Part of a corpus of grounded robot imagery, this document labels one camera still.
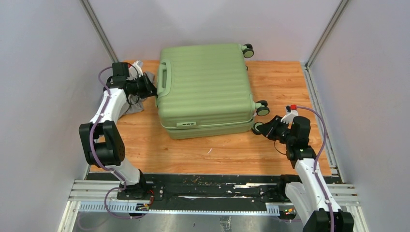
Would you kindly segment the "green suitcase wheel front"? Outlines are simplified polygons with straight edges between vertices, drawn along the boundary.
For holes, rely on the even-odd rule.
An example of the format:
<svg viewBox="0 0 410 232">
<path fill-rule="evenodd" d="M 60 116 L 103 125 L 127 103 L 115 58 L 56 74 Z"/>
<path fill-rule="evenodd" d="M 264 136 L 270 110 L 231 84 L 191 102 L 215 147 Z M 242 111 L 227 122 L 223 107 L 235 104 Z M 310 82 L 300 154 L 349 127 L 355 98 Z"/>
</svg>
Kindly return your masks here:
<svg viewBox="0 0 410 232">
<path fill-rule="evenodd" d="M 252 128 L 251 131 L 255 134 L 255 135 L 261 135 L 262 133 L 257 129 L 258 126 L 262 125 L 262 122 L 256 122 Z"/>
</svg>

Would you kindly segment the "green suitcase wheel lid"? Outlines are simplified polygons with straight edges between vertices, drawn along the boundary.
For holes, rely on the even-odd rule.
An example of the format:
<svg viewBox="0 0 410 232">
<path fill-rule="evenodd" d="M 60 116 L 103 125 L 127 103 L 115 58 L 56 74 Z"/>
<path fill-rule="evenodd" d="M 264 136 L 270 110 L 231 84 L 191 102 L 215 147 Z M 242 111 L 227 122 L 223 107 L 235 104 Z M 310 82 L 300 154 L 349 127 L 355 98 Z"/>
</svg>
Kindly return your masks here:
<svg viewBox="0 0 410 232">
<path fill-rule="evenodd" d="M 270 109 L 268 107 L 268 102 L 265 100 L 260 100 L 256 102 L 256 115 L 257 116 L 265 116 L 270 113 Z"/>
</svg>

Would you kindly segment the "green suitcase blue lining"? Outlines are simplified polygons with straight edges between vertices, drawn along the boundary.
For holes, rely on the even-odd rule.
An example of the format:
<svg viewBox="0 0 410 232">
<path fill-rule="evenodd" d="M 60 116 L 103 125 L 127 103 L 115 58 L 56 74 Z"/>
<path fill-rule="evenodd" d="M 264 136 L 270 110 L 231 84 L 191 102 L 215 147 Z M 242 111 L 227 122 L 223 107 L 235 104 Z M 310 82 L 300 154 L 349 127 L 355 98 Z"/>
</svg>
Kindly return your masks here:
<svg viewBox="0 0 410 232">
<path fill-rule="evenodd" d="M 241 44 L 161 50 L 157 71 L 159 121 L 172 139 L 249 131 L 256 103 Z"/>
</svg>

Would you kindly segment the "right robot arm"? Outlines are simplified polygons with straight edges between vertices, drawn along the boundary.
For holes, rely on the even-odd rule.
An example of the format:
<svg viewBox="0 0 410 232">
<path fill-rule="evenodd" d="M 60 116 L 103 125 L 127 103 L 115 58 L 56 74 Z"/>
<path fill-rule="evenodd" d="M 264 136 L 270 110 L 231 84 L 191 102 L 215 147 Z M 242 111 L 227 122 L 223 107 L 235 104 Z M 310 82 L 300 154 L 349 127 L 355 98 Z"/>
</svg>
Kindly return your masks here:
<svg viewBox="0 0 410 232">
<path fill-rule="evenodd" d="M 276 188 L 279 200 L 293 203 L 305 232 L 352 232 L 354 219 L 333 198 L 318 166 L 318 155 L 309 145 L 310 120 L 296 116 L 291 124 L 275 116 L 256 122 L 252 132 L 286 146 L 286 157 L 297 175 L 284 176 Z"/>
</svg>

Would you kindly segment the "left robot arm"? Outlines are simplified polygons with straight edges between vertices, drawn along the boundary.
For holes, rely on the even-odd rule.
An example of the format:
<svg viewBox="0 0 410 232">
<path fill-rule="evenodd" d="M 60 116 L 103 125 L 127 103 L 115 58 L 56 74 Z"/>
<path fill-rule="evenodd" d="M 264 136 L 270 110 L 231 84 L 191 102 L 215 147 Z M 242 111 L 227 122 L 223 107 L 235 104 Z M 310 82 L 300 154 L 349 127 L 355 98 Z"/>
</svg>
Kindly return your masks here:
<svg viewBox="0 0 410 232">
<path fill-rule="evenodd" d="M 79 126 L 86 162 L 110 172 L 120 181 L 118 190 L 137 200 L 154 192 L 149 189 L 141 170 L 126 159 L 126 148 L 117 121 L 141 99 L 157 95 L 151 78 L 142 71 L 141 62 L 114 62 L 112 75 L 103 81 L 102 102 L 95 116 Z"/>
</svg>

